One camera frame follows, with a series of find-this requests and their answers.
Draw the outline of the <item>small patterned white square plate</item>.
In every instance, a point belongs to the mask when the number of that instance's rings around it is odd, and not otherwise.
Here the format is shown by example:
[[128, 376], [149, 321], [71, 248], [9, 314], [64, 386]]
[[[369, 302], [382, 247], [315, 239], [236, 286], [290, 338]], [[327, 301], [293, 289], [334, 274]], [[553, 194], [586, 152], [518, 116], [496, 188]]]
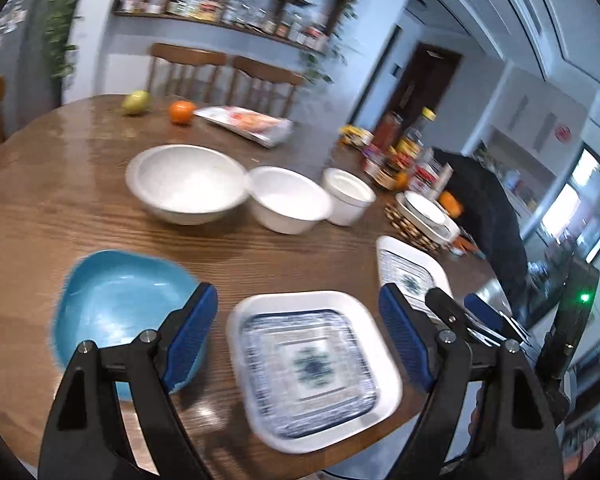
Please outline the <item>small patterned white square plate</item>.
[[439, 318], [425, 304], [429, 289], [440, 288], [452, 295], [448, 277], [434, 258], [394, 237], [383, 235], [376, 240], [379, 284], [393, 283], [415, 309], [432, 320]]

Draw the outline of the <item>large patterned white square plate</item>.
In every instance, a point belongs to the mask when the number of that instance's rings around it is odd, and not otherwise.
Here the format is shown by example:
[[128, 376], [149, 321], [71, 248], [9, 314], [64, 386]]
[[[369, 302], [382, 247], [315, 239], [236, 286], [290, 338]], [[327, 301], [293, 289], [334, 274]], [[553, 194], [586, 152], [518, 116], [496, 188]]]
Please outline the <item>large patterned white square plate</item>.
[[246, 298], [226, 336], [249, 426], [276, 451], [328, 448], [401, 402], [402, 378], [374, 318], [344, 292]]

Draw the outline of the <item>small white bowl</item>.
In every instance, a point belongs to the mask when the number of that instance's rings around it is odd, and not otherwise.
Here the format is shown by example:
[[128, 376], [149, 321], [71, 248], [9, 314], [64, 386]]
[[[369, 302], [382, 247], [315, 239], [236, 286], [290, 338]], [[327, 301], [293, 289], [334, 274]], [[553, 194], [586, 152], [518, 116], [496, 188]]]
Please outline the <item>small white bowl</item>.
[[335, 226], [352, 226], [376, 200], [376, 194], [368, 184], [338, 168], [324, 170], [323, 188], [332, 198], [328, 221]]

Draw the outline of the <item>medium white bowl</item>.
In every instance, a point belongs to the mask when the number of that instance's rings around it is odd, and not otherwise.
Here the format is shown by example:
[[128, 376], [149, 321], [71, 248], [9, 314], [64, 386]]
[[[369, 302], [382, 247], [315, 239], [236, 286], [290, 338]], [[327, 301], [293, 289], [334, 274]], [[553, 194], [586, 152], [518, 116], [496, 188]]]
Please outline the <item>medium white bowl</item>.
[[330, 195], [309, 178], [288, 169], [261, 166], [246, 177], [249, 209], [270, 231], [298, 235], [332, 214]]

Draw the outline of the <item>large white bowl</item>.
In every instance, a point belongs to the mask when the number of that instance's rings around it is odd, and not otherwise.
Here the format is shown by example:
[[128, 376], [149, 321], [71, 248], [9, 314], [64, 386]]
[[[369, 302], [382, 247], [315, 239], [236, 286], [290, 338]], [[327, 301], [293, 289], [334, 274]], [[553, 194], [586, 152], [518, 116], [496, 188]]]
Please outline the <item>large white bowl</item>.
[[198, 145], [170, 144], [136, 155], [125, 183], [156, 218], [179, 226], [221, 219], [247, 198], [247, 171], [235, 159]]

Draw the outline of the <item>white dish on trivet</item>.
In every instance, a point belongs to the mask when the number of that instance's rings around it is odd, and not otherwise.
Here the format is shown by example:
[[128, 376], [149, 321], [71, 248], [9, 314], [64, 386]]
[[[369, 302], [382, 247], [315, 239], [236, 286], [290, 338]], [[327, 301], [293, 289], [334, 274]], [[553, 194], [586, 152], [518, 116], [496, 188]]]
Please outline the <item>white dish on trivet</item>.
[[460, 235], [460, 227], [436, 202], [412, 191], [396, 194], [396, 209], [432, 242], [449, 245]]

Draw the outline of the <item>orange fruit by dish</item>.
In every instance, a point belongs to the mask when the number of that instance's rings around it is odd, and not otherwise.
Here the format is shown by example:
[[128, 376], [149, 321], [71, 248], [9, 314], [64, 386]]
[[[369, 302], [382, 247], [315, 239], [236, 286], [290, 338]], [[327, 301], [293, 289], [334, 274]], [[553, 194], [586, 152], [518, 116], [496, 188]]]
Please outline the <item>orange fruit by dish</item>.
[[438, 203], [452, 219], [460, 218], [463, 214], [463, 204], [448, 191], [444, 191], [439, 195]]

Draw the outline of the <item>wooden bead trivet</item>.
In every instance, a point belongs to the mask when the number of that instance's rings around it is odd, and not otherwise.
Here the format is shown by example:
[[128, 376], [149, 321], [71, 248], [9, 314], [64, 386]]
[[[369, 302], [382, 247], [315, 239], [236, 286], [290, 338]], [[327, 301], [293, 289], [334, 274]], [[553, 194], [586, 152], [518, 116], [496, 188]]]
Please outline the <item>wooden bead trivet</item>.
[[440, 254], [442, 245], [429, 238], [418, 226], [407, 220], [393, 204], [385, 206], [385, 216], [401, 240], [430, 255]]

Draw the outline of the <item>red-labelled jar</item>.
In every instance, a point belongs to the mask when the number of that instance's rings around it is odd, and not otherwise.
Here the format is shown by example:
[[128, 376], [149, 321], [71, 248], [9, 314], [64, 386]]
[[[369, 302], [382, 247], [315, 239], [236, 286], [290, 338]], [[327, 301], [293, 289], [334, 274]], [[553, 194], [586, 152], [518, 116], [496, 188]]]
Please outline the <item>red-labelled jar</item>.
[[440, 170], [440, 165], [435, 160], [419, 162], [408, 181], [408, 189], [420, 195], [427, 195], [437, 182]]

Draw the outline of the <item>blue square plate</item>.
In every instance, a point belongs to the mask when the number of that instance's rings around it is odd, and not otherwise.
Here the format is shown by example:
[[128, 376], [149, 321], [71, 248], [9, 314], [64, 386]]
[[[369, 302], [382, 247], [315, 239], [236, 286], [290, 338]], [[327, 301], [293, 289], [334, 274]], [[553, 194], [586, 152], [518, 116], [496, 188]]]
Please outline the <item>blue square plate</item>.
[[67, 276], [50, 329], [50, 345], [66, 368], [84, 340], [98, 348], [128, 344], [158, 330], [200, 285], [170, 260], [103, 250], [82, 259]]

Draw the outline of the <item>brown sauce jar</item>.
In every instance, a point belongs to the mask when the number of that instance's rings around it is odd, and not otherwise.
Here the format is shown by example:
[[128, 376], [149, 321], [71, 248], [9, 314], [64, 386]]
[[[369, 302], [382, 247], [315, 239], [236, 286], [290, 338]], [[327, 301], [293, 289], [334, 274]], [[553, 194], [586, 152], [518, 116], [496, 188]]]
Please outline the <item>brown sauce jar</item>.
[[377, 170], [375, 182], [381, 188], [392, 191], [399, 187], [403, 176], [403, 168], [395, 157], [388, 157]]

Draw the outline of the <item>yellow-capped oil bottle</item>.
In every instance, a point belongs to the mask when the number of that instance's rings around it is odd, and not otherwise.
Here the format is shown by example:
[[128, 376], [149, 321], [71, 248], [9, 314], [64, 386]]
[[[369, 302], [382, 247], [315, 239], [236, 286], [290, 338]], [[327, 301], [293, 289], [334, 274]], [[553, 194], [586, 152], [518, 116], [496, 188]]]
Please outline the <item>yellow-capped oil bottle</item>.
[[436, 114], [430, 108], [423, 107], [417, 118], [402, 134], [396, 146], [396, 160], [401, 167], [410, 166], [422, 150], [422, 133], [436, 120]]

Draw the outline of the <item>yellow snack packet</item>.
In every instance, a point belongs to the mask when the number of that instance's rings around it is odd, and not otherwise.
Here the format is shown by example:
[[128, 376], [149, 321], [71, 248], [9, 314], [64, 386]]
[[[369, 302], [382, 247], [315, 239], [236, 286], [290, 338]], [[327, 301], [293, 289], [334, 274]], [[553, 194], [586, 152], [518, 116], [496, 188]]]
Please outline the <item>yellow snack packet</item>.
[[361, 151], [373, 140], [373, 133], [354, 125], [344, 125], [339, 129], [339, 142]]

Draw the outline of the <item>white snack package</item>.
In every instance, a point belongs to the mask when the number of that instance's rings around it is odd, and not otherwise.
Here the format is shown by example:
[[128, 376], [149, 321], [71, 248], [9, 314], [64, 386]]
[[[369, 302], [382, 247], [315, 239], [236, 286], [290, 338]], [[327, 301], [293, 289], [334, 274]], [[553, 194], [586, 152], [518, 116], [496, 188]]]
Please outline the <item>white snack package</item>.
[[194, 115], [264, 148], [276, 148], [292, 133], [291, 120], [268, 116], [238, 106], [204, 107], [196, 110]]

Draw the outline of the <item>right wooden chair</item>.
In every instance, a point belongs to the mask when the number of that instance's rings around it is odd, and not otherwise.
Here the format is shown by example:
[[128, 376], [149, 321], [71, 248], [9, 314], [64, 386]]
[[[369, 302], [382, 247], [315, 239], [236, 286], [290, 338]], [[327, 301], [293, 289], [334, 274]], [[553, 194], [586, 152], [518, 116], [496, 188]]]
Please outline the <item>right wooden chair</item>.
[[227, 105], [289, 117], [294, 98], [304, 83], [301, 74], [244, 56], [235, 56], [230, 68], [232, 78], [226, 92]]

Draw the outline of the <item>orange tangerine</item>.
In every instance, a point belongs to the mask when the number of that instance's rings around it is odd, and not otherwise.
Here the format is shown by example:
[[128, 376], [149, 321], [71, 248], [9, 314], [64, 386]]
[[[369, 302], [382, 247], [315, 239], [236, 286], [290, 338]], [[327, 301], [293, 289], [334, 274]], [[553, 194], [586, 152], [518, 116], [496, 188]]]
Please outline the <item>orange tangerine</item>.
[[169, 106], [170, 122], [176, 126], [188, 126], [195, 116], [196, 105], [190, 101], [175, 101]]

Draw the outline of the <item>green pear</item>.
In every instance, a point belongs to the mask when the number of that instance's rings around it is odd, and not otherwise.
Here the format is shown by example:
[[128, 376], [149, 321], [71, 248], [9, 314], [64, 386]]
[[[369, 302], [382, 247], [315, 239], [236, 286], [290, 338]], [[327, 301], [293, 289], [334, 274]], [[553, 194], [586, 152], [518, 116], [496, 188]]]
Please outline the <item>green pear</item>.
[[128, 94], [122, 101], [122, 113], [126, 116], [143, 115], [150, 107], [151, 95], [144, 90], [136, 90]]

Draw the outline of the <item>left wooden chair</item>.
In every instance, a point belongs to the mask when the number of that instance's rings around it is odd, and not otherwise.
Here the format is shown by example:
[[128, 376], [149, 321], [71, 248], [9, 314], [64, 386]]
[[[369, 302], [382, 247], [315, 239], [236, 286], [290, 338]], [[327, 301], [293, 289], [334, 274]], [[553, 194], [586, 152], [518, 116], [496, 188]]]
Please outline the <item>left wooden chair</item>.
[[228, 55], [224, 52], [163, 42], [154, 42], [149, 48], [149, 56], [147, 92], [154, 90], [158, 64], [166, 62], [168, 72], [159, 93], [162, 96], [192, 98], [204, 104], [212, 102], [216, 83], [228, 61]]

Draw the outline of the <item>hanging green vine plant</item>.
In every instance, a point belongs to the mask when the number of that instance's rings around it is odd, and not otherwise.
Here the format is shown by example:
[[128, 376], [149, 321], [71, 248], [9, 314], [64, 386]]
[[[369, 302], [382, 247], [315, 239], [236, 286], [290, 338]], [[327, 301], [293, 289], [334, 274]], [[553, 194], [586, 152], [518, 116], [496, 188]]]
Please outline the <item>hanging green vine plant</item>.
[[67, 55], [78, 50], [70, 42], [71, 26], [76, 17], [78, 1], [48, 0], [43, 53], [50, 78], [59, 82], [74, 71], [73, 62], [67, 61]]

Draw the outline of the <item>grey refrigerator with photos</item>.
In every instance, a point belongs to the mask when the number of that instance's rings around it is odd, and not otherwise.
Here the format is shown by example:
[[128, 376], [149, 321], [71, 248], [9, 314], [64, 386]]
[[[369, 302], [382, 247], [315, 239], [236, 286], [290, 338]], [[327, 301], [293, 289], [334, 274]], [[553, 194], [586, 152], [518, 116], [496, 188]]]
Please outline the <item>grey refrigerator with photos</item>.
[[45, 39], [50, 0], [7, 0], [0, 12], [0, 76], [6, 82], [6, 107], [20, 122], [30, 122], [58, 105], [50, 76]]

